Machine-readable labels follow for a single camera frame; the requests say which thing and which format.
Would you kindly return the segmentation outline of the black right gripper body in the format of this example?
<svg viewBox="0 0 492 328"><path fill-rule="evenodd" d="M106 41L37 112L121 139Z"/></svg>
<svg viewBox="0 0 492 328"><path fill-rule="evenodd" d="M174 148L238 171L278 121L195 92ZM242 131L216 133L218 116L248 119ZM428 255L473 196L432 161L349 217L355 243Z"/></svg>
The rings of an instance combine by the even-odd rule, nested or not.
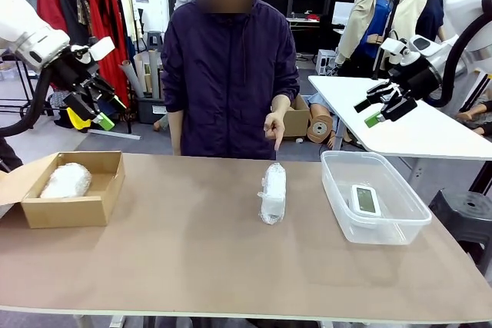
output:
<svg viewBox="0 0 492 328"><path fill-rule="evenodd" d="M440 74L435 68L417 62L407 66L396 65L389 71L389 76L403 96L428 96L440 86Z"/></svg>

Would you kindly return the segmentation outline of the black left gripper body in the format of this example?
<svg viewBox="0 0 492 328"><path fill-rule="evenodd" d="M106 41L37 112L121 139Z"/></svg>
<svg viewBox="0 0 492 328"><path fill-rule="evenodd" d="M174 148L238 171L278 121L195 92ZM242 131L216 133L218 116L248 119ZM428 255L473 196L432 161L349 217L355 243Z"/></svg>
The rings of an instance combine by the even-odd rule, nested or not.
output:
<svg viewBox="0 0 492 328"><path fill-rule="evenodd" d="M64 49L51 61L51 87L60 91L100 92L98 63L88 49Z"/></svg>

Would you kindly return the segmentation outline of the bubble-wrapped clock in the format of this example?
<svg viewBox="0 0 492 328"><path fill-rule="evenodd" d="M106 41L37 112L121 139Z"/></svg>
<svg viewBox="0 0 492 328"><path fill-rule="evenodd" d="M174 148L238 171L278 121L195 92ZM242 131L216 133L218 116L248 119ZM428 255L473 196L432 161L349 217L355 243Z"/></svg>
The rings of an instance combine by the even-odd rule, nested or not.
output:
<svg viewBox="0 0 492 328"><path fill-rule="evenodd" d="M40 193L40 198L84 197L91 185L92 175L78 163L57 167Z"/></svg>
<svg viewBox="0 0 492 328"><path fill-rule="evenodd" d="M262 178L262 191L258 193L261 198L259 215L262 221L268 225L274 225L284 218L286 183L285 169L280 163L271 164Z"/></svg>

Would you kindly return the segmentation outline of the white unwrapped digital clock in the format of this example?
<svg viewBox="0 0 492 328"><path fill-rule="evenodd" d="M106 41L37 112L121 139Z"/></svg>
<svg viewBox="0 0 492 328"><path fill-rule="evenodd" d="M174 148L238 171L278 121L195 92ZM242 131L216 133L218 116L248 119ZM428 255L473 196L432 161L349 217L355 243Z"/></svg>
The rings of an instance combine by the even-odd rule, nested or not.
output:
<svg viewBox="0 0 492 328"><path fill-rule="evenodd" d="M372 187L352 185L349 207L362 217L381 217L381 207L376 191Z"/></svg>

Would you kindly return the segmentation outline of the person's left forearm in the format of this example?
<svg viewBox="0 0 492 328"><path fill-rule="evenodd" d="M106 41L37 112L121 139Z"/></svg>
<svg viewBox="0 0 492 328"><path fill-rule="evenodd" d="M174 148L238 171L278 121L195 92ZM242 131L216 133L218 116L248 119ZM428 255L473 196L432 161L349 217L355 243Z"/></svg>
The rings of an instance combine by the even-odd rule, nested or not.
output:
<svg viewBox="0 0 492 328"><path fill-rule="evenodd" d="M271 112L279 117L284 117L290 106L291 99L285 94L279 94L271 102Z"/></svg>

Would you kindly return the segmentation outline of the person's right forearm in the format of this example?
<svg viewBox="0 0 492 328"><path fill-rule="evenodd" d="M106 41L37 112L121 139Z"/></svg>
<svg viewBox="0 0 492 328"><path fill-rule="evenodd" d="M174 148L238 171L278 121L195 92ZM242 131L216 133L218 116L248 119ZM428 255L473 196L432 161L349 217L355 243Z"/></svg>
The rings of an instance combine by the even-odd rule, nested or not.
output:
<svg viewBox="0 0 492 328"><path fill-rule="evenodd" d="M173 155L181 156L181 135L183 125L183 111L168 112L168 123L171 135Z"/></svg>

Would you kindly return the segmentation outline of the person's left hand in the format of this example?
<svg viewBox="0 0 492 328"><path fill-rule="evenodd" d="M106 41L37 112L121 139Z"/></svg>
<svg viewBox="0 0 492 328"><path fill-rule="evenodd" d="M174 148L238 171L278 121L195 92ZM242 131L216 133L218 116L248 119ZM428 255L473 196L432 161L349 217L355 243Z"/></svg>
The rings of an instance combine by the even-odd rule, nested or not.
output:
<svg viewBox="0 0 492 328"><path fill-rule="evenodd" d="M284 138L284 115L279 112L271 112L264 122L264 135L274 142L274 150L278 151Z"/></svg>

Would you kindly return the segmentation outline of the yellow plastic object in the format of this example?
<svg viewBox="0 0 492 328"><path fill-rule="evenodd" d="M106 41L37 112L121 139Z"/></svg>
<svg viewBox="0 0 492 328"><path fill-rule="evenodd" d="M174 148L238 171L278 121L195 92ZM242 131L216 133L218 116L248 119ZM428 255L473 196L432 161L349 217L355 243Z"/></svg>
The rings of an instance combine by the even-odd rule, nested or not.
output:
<svg viewBox="0 0 492 328"><path fill-rule="evenodd" d="M81 131L86 128L90 128L91 120L83 120L80 118L71 108L66 109L68 117L74 128L78 131Z"/></svg>

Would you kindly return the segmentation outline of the leaning grey tube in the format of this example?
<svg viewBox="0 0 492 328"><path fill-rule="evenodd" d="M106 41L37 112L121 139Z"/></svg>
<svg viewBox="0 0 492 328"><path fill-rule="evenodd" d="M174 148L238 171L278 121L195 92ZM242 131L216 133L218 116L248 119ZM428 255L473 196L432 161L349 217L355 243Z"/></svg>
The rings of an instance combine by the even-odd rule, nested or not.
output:
<svg viewBox="0 0 492 328"><path fill-rule="evenodd" d="M120 69L125 73L127 80L130 82L134 93L138 98L144 98L145 93L143 91L141 82L138 80L136 71L129 60L124 60L120 65Z"/></svg>

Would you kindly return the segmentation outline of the white work table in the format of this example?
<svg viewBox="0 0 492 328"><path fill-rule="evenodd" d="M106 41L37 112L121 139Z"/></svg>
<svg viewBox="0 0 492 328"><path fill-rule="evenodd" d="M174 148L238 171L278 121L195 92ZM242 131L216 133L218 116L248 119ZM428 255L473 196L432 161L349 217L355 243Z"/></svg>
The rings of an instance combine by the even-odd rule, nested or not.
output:
<svg viewBox="0 0 492 328"><path fill-rule="evenodd" d="M374 104L357 113L354 106L377 82L369 78L312 75L310 83L367 151L384 156L492 161L492 143L423 101L399 120L369 128L364 122L380 111Z"/></svg>

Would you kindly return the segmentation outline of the beige cardboard tube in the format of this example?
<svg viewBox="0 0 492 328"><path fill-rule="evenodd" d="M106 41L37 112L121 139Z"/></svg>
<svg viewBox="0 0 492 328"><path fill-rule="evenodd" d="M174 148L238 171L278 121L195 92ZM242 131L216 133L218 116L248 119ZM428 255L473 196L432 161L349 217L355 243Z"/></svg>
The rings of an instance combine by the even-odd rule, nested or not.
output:
<svg viewBox="0 0 492 328"><path fill-rule="evenodd" d="M148 89L147 89L147 83L145 80L145 75L146 75L145 63L144 63L144 60L143 60L140 53L138 53L134 56L134 64L135 64L135 70L136 70L137 78L138 78L138 81L141 85L141 89L144 93L146 93L148 91Z"/></svg>

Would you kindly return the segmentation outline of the long metal bar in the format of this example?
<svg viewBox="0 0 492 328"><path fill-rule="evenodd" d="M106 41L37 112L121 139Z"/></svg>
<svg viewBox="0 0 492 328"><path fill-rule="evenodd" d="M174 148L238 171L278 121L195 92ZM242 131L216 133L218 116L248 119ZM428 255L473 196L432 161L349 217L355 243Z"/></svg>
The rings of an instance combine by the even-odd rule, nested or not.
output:
<svg viewBox="0 0 492 328"><path fill-rule="evenodd" d="M108 137L117 137L117 138L129 139L129 140L134 140L134 141L141 140L140 135L124 134L124 133L119 133L119 132L114 132L114 131L88 129L88 133L89 134L98 134L98 135L103 135L103 136L108 136Z"/></svg>

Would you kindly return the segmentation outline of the black metal stand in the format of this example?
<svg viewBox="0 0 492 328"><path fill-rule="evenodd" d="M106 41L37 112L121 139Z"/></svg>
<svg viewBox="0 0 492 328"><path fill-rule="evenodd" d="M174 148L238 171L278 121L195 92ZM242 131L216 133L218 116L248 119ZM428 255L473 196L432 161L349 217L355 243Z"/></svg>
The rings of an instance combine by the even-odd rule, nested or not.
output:
<svg viewBox="0 0 492 328"><path fill-rule="evenodd" d="M0 56L0 82L18 82L22 96L17 98L0 97L0 113L18 113L22 118L31 106L38 76L30 71L26 63L13 55Z"/></svg>

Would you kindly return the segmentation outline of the black storage crate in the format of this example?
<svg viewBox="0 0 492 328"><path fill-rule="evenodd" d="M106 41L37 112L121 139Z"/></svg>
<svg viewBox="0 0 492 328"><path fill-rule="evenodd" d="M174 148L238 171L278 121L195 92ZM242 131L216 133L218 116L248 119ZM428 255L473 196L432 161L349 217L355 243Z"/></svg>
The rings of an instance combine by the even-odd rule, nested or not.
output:
<svg viewBox="0 0 492 328"><path fill-rule="evenodd" d="M154 98L137 98L138 120L142 124L154 124L166 114L164 101Z"/></svg>

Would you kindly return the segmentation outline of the upright grey tube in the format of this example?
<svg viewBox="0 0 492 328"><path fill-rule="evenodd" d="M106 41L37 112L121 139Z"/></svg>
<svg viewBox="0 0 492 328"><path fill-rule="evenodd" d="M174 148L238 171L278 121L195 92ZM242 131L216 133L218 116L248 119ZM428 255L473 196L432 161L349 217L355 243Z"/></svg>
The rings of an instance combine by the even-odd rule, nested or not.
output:
<svg viewBox="0 0 492 328"><path fill-rule="evenodd" d="M158 74L158 52L154 49L148 51L149 66L151 71L152 98L159 99L159 74Z"/></svg>

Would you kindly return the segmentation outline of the black garment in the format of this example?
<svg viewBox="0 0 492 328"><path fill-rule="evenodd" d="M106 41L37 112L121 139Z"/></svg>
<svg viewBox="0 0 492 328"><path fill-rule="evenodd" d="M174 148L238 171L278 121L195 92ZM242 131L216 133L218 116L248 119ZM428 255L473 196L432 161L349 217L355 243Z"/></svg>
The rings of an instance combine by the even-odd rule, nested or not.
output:
<svg viewBox="0 0 492 328"><path fill-rule="evenodd" d="M86 45L91 36L90 15L85 0L60 0L67 33L72 44Z"/></svg>

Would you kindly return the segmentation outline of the white computer tower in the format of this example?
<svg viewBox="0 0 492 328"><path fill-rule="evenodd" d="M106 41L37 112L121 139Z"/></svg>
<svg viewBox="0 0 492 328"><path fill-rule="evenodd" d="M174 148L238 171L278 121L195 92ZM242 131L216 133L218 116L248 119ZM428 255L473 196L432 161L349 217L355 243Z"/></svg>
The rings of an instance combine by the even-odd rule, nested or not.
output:
<svg viewBox="0 0 492 328"><path fill-rule="evenodd" d="M334 50L319 49L316 57L316 72L320 76L332 76L337 74L337 52Z"/></svg>

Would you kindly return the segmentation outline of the red dress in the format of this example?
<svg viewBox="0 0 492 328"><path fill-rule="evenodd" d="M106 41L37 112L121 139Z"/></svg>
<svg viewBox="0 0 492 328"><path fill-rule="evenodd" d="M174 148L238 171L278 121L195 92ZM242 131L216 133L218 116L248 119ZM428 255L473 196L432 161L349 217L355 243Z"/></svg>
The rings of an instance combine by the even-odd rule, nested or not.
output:
<svg viewBox="0 0 492 328"><path fill-rule="evenodd" d="M99 62L102 77L115 89L119 100L129 106L128 83L120 66L127 60L125 27L122 24L118 0L88 0L92 34L110 37L115 49Z"/></svg>

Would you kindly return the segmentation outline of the light blue cloth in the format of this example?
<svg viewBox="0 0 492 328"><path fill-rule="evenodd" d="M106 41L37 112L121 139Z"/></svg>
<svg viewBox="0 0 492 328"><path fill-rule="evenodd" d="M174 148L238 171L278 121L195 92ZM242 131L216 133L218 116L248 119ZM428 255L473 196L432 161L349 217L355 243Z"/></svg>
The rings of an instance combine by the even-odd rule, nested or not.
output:
<svg viewBox="0 0 492 328"><path fill-rule="evenodd" d="M312 96L307 98L307 105L310 107L313 104L319 104L325 108L329 108L329 105L320 93L313 94Z"/></svg>

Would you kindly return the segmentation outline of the black stand pole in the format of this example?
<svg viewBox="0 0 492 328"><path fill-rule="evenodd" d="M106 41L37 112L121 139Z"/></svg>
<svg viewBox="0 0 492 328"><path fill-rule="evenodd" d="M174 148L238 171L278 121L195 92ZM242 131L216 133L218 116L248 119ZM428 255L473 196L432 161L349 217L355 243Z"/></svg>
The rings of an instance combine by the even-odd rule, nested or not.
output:
<svg viewBox="0 0 492 328"><path fill-rule="evenodd" d="M400 1L401 0L391 0L392 9L391 9L391 13L387 19L386 27L384 29L383 41L385 41L389 37L389 34L391 33L392 25L394 22L394 17L395 17L396 11L397 11L397 6L399 5ZM381 68L381 62L383 60L383 57L384 57L384 51L382 49L382 46L380 46L378 49L377 57L376 57L374 67L373 67L373 74L371 77L373 80L378 79L379 71Z"/></svg>

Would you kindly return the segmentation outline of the grey plastic stool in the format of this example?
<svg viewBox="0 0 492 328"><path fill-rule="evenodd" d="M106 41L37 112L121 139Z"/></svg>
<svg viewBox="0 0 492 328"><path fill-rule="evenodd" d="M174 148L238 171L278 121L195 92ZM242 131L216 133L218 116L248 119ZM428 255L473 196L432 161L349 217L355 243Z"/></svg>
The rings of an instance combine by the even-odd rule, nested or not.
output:
<svg viewBox="0 0 492 328"><path fill-rule="evenodd" d="M160 31L148 31L147 32L147 50L155 50L161 52L163 47L162 33Z"/></svg>

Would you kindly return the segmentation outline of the red coat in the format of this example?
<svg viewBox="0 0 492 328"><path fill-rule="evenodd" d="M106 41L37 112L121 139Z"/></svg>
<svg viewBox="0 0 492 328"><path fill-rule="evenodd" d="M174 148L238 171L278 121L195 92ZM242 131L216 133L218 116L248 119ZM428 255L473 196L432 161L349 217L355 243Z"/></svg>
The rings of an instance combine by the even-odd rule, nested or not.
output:
<svg viewBox="0 0 492 328"><path fill-rule="evenodd" d="M37 0L37 13L52 28L68 32L60 0Z"/></svg>

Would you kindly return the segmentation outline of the brown cardboard roll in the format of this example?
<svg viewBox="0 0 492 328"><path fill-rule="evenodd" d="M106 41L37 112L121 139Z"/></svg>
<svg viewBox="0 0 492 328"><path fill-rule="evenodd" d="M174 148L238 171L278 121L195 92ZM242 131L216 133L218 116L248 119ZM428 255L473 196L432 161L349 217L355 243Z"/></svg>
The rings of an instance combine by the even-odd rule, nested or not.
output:
<svg viewBox="0 0 492 328"><path fill-rule="evenodd" d="M307 138L315 144L322 144L330 138L333 131L333 118L329 110L318 103L310 105L310 120Z"/></svg>

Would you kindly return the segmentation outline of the cream garment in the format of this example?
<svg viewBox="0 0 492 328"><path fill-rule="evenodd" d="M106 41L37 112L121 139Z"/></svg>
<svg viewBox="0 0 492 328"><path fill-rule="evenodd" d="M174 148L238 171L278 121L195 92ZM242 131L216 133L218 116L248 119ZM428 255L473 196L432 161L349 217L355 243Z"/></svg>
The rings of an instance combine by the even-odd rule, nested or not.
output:
<svg viewBox="0 0 492 328"><path fill-rule="evenodd" d="M136 42L141 37L141 26L139 21L139 13L135 0L120 0L127 35L133 42Z"/></svg>

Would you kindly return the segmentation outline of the white monitor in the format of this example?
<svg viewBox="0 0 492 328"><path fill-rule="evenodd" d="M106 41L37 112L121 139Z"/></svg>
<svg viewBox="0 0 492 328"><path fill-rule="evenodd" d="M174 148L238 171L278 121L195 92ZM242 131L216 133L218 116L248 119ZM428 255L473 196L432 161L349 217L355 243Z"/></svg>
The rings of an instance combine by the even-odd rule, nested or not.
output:
<svg viewBox="0 0 492 328"><path fill-rule="evenodd" d="M335 2L334 13L333 13L331 24L346 26L353 7L354 7L354 3Z"/></svg>

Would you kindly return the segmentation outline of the brown cardboard carton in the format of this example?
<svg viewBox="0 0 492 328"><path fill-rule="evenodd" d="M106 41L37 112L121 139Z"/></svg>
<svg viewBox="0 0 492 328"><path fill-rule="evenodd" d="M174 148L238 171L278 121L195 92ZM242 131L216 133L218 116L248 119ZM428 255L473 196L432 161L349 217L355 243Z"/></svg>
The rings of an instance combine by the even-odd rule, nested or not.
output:
<svg viewBox="0 0 492 328"><path fill-rule="evenodd" d="M311 118L310 109L301 94L291 103L284 116L285 138L300 138L307 133L308 123Z"/></svg>

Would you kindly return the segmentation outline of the open brown cardboard box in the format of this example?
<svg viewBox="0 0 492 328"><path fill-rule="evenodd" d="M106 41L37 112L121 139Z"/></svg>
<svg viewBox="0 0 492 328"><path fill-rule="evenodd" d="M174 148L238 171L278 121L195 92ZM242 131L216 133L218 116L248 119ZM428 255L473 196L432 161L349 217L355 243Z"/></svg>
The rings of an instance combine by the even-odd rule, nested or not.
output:
<svg viewBox="0 0 492 328"><path fill-rule="evenodd" d="M91 175L84 196L42 198L53 172L70 163L80 164ZM21 204L33 229L103 227L109 222L124 179L120 151L58 152L8 174L0 172L0 206Z"/></svg>

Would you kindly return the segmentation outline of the black plastic stool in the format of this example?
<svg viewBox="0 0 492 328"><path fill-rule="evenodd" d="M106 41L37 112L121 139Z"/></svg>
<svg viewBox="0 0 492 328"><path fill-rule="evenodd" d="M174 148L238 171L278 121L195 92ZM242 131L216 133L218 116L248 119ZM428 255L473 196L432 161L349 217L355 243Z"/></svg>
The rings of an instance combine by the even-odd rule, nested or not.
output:
<svg viewBox="0 0 492 328"><path fill-rule="evenodd" d="M429 208L485 275L492 261L492 199L443 189Z"/></svg>

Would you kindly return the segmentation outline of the person in purple jacket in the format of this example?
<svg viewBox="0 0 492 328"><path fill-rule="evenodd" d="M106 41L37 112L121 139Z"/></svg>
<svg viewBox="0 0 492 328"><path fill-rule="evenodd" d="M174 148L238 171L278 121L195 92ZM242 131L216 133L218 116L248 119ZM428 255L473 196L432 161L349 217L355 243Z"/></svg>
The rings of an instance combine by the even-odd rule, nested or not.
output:
<svg viewBox="0 0 492 328"><path fill-rule="evenodd" d="M168 112L183 111L181 156L274 160L271 102L298 96L287 19L262 0L193 0L176 9L161 52Z"/></svg>

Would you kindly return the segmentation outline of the clear plastic bin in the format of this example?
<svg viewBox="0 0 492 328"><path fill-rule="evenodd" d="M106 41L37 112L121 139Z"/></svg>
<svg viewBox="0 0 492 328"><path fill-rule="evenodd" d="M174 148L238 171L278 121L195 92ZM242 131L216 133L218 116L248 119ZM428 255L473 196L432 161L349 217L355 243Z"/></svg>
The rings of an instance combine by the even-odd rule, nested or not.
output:
<svg viewBox="0 0 492 328"><path fill-rule="evenodd" d="M406 180L383 156L367 152L325 151L322 184L345 238L351 243L408 245L432 213ZM351 186L375 189L381 217L362 217L349 205Z"/></svg>

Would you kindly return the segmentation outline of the black metal post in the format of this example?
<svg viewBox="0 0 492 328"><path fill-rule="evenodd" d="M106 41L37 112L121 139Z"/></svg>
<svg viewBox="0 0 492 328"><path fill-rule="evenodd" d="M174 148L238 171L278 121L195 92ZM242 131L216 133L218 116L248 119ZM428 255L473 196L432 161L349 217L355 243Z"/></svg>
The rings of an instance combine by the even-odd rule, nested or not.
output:
<svg viewBox="0 0 492 328"><path fill-rule="evenodd" d="M484 166L475 177L469 191L487 195L492 188L492 161L486 161Z"/></svg>

